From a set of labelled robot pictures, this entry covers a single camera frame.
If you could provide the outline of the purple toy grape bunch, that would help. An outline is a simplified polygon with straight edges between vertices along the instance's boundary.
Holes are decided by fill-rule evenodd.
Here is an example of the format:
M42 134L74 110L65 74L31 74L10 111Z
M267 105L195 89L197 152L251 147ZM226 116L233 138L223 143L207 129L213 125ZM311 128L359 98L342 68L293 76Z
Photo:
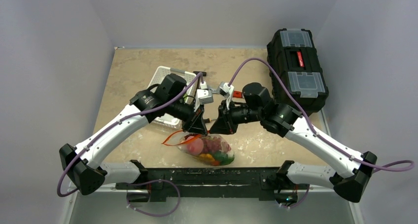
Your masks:
M231 151L231 146L221 136L204 136L202 141L204 144L202 153L215 154L218 151L224 153Z

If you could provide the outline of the pink toy peach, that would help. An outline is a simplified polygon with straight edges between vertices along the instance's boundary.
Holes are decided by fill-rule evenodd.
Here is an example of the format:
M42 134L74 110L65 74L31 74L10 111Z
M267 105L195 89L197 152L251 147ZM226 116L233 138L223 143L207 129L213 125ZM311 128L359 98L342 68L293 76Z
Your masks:
M204 149L204 142L201 139L196 139L187 144L189 154L197 156L202 153Z

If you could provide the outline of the clear zip top bag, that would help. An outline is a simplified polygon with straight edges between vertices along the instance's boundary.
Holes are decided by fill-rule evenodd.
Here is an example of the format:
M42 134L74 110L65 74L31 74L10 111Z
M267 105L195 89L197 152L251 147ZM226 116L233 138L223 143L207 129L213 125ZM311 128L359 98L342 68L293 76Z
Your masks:
M175 131L163 142L168 147L177 147L199 162L210 166L225 166L235 160L231 145L218 134L201 135Z

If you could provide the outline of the green toy cucumber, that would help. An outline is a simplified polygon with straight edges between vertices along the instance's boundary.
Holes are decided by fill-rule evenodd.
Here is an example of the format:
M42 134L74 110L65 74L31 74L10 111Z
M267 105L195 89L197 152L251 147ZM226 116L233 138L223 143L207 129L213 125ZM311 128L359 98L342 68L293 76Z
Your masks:
M232 153L228 154L226 152L221 152L221 151L217 151L213 155L213 157L214 157L215 161L217 161L219 163L219 165L221 165L221 166L229 165L235 160L235 156Z

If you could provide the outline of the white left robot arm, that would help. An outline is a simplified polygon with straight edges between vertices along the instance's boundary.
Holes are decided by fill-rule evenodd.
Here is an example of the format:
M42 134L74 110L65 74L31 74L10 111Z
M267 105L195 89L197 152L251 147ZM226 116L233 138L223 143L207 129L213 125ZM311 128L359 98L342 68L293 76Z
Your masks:
M198 101L187 104L183 96L197 81L195 77L189 84L185 79L169 74L163 81L139 91L124 109L105 127L75 147L65 144L59 150L64 170L59 179L57 194L68 176L76 186L76 191L89 195L105 184L127 183L135 189L143 188L147 182L144 168L138 161L124 163L104 163L104 159L123 141L136 131L146 127L153 120L169 114L184 122L183 131L206 135L203 120L204 106Z

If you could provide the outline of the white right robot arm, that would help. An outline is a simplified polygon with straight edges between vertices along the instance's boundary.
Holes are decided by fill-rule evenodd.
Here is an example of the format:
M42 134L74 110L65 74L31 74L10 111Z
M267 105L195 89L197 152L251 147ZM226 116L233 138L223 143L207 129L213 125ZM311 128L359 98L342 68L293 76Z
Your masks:
M324 134L298 110L275 103L268 89L258 82L244 87L244 103L233 102L233 91L233 86L226 82L217 88L217 94L225 99L218 107L218 118L210 128L211 133L235 134L238 125L259 122L268 132L301 145L327 164L304 165L287 160L277 171L274 184L283 188L299 184L327 187L347 201L360 201L373 173L362 162L376 164L375 154L352 150Z

